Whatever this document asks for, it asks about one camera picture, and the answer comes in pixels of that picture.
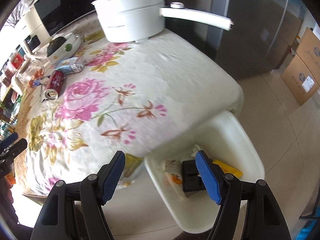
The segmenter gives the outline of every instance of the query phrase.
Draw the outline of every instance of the white container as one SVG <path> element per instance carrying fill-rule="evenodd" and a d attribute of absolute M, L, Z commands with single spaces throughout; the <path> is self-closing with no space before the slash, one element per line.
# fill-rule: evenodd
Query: white container
<path fill-rule="evenodd" d="M 96 0 L 94 5 L 108 41 L 139 41 L 164 29 L 164 16 L 188 19 L 230 29 L 231 20 L 211 13 L 188 10 L 182 3 L 164 7 L 164 0 Z"/>
<path fill-rule="evenodd" d="M 68 33 L 64 37 L 66 38 L 66 41 L 48 57 L 52 65 L 57 65 L 62 60 L 71 58 L 81 45 L 81 38 L 79 35 Z M 67 44 L 72 45 L 72 49 L 70 51 L 66 51 Z"/>
<path fill-rule="evenodd" d="M 264 179 L 265 172 L 247 134 L 228 111 L 221 112 L 147 155 L 146 168 L 171 215 L 182 230 L 197 234 L 212 228 L 220 207 L 209 198 L 206 191 L 186 198 L 182 186 L 174 184 L 163 171 L 165 160 L 188 158 L 189 152 L 184 149 L 194 144 L 203 147 L 209 158 L 240 170 L 243 173 L 240 180 L 256 182 Z"/>
<path fill-rule="evenodd" d="M 16 91 L 20 96 L 23 95 L 24 86 L 21 81 L 16 77 L 17 74 L 14 74 L 11 78 L 12 89 Z"/>

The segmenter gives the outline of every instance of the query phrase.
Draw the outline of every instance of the tiled floor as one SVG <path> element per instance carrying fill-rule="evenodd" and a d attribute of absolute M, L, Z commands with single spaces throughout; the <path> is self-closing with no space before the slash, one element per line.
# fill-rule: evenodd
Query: tiled floor
<path fill-rule="evenodd" d="M 295 234 L 298 218 L 319 185 L 318 99 L 314 96 L 299 107 L 276 72 L 239 84 L 245 96 L 239 121 L 264 164 L 265 179 Z M 117 240 L 171 240 L 181 232 L 146 171 L 132 186 L 116 191 L 104 211 Z M 244 208 L 234 239 L 240 239 L 243 219 Z"/>

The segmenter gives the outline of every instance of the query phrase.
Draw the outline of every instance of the dark green squash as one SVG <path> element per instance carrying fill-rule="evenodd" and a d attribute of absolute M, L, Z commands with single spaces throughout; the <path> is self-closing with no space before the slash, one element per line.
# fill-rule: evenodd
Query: dark green squash
<path fill-rule="evenodd" d="M 50 41 L 49 46 L 47 47 L 47 57 L 51 56 L 58 48 L 65 43 L 67 39 L 65 37 L 57 37 L 54 40 Z"/>

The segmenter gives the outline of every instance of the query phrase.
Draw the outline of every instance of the floral tablecloth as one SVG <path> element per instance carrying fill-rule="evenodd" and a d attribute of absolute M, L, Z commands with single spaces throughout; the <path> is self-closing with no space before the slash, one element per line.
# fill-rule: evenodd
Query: floral tablecloth
<path fill-rule="evenodd" d="M 26 125 L 25 183 L 47 195 L 59 179 L 81 181 L 126 153 L 119 183 L 130 185 L 143 157 L 224 109 L 239 112 L 240 86 L 174 33 L 143 43 L 110 43 L 96 14 L 64 29 L 80 34 L 82 72 L 68 76 L 57 100 L 33 92 Z"/>

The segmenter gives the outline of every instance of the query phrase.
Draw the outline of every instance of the yellow object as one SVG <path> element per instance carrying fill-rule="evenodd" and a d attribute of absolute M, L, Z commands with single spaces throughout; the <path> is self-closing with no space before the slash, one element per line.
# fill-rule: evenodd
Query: yellow object
<path fill-rule="evenodd" d="M 213 160 L 212 163 L 218 164 L 224 173 L 231 173 L 231 174 L 235 175 L 238 179 L 243 174 L 241 171 L 238 171 L 236 168 L 233 168 L 229 165 L 226 165 L 225 163 L 223 163 L 221 161 Z"/>
<path fill-rule="evenodd" d="M 122 172 L 123 177 L 130 177 L 142 162 L 143 158 L 139 158 L 129 153 L 125 153 L 125 166 Z"/>

